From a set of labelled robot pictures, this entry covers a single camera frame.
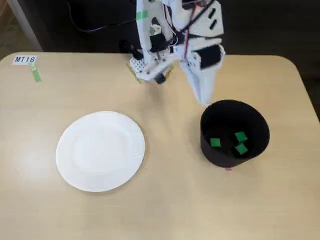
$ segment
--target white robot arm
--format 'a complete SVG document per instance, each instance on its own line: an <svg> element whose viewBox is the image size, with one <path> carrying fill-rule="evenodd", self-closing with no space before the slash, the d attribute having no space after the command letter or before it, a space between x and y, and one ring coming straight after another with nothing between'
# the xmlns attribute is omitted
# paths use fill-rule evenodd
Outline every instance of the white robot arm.
<svg viewBox="0 0 320 240"><path fill-rule="evenodd" d="M180 61L196 99L210 104L215 76L225 58L221 5L216 0L137 0L143 57L130 67L144 81L165 81L163 72Z"/></svg>

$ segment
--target black bowl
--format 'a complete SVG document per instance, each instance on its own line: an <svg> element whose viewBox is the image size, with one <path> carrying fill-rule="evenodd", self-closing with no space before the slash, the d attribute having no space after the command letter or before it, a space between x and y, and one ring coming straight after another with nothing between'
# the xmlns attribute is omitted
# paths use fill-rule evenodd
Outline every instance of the black bowl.
<svg viewBox="0 0 320 240"><path fill-rule="evenodd" d="M247 152L240 154L241 144L235 133L244 132ZM210 139L220 139L221 147L212 147ZM236 101L222 100L210 105L201 117L201 150L214 165L233 168L263 153L270 140L270 131L264 117L252 106Z"/></svg>

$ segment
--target beige table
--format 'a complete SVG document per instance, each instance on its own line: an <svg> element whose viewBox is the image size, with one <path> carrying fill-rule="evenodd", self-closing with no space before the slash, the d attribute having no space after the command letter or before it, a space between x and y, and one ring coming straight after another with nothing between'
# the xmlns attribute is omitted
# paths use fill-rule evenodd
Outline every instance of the beige table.
<svg viewBox="0 0 320 240"><path fill-rule="evenodd" d="M200 151L200 116L182 70L139 84L120 54L39 53L0 63L0 239L319 240L320 124L296 67L277 56L228 56L214 101L258 109L267 150L233 171ZM88 193L56 168L63 131L96 111L133 118L146 155L125 185Z"/></svg>

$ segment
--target red wire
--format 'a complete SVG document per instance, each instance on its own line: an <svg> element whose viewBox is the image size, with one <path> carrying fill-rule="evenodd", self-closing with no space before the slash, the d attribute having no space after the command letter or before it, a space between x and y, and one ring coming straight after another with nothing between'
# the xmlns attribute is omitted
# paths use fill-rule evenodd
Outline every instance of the red wire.
<svg viewBox="0 0 320 240"><path fill-rule="evenodd" d="M195 12L196 12L196 8L197 8L197 5L194 5L194 8L193 8L192 13L191 13L190 21L191 21L192 18L194 17L194 14L195 14ZM189 48L189 35L190 35L190 29L188 28L188 30L187 30L187 32L186 32L186 37L185 37L184 59L187 59L187 52L188 52L188 48Z"/></svg>

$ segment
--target paper plate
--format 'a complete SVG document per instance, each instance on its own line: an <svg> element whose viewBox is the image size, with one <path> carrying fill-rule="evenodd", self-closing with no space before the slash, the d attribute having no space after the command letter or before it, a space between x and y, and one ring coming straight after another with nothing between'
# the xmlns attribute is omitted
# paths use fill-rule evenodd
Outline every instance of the paper plate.
<svg viewBox="0 0 320 240"><path fill-rule="evenodd" d="M129 117L113 111L86 115L62 134L56 166L64 180L88 192L104 192L126 183L139 169L145 139Z"/></svg>

